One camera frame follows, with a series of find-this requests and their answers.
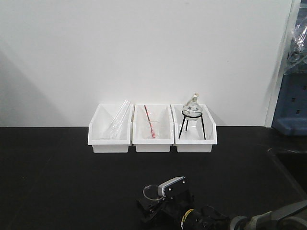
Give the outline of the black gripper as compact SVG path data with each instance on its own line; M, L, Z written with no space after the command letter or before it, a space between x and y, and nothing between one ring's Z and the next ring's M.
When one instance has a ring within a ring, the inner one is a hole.
M184 214L194 208L194 195L187 189L171 198L162 199L158 207L154 207L155 201L145 197L137 199L137 204L143 208L143 223L165 224L172 222L176 226L180 226Z

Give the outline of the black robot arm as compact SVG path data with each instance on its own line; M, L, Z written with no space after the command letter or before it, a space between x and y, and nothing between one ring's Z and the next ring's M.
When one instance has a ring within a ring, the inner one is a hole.
M146 228L173 222L181 230L305 230L307 202L292 203L274 211L255 215L225 215L212 206L194 208L194 196L185 191L172 198L153 199L144 195L137 200Z

